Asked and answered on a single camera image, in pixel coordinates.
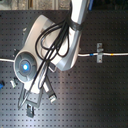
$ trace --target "cable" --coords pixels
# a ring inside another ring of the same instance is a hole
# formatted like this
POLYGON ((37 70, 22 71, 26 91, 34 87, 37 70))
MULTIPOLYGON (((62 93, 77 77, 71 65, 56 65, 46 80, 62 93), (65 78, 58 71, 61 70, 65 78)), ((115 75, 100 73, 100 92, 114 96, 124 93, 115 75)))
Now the cable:
POLYGON ((10 59, 2 59, 2 58, 0 58, 0 61, 7 61, 7 62, 13 62, 14 63, 14 60, 10 60, 10 59))
MULTIPOLYGON (((78 54, 80 57, 86 56, 97 56, 98 53, 91 53, 91 54, 78 54)), ((102 53, 104 56, 128 56, 128 53, 102 53)))

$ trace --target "metal bracket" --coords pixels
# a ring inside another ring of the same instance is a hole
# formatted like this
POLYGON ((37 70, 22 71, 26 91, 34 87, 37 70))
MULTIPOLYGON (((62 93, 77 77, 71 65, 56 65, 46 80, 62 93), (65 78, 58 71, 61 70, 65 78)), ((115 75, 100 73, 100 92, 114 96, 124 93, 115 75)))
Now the metal bracket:
POLYGON ((102 43, 97 43, 97 63, 102 63, 103 50, 102 43))
POLYGON ((33 118, 34 117, 34 107, 27 104, 27 116, 33 118))

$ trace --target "wire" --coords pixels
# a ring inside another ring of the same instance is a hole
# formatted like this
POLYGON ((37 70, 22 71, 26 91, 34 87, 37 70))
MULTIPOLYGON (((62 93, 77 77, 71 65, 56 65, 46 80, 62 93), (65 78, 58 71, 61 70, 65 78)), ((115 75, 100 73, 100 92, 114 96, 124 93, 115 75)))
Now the wire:
MULTIPOLYGON (((98 53, 91 53, 91 54, 78 54, 80 57, 86 56, 97 56, 98 53)), ((128 56, 128 53, 102 53, 104 56, 128 56)))
POLYGON ((10 59, 2 59, 2 58, 0 58, 0 61, 6 61, 6 62, 13 62, 14 63, 14 60, 10 60, 10 59))

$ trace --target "black pegboard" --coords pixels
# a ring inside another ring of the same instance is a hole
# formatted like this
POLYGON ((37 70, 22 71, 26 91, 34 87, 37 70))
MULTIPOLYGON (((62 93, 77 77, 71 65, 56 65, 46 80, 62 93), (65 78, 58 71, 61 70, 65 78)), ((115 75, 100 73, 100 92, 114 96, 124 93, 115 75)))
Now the black pegboard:
MULTIPOLYGON (((1 11, 0 57, 12 58, 13 49, 22 48, 22 30, 31 19, 44 14, 54 22, 66 11, 1 11)), ((128 52, 128 12, 92 11, 85 21, 81 53, 96 52, 103 43, 104 52, 128 52)), ((17 109, 21 86, 11 87, 13 64, 0 62, 0 126, 4 128, 127 128, 128 127, 128 56, 79 57, 66 72, 49 72, 58 100, 51 104, 44 93, 34 119, 26 116, 26 106, 17 109)))

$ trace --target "circular light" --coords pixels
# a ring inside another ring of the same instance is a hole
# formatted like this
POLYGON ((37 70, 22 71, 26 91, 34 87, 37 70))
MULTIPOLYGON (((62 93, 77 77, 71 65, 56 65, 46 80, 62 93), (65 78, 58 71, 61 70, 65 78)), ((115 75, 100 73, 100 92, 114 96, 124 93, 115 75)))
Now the circular light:
POLYGON ((23 65, 23 69, 28 70, 28 65, 27 64, 23 65))

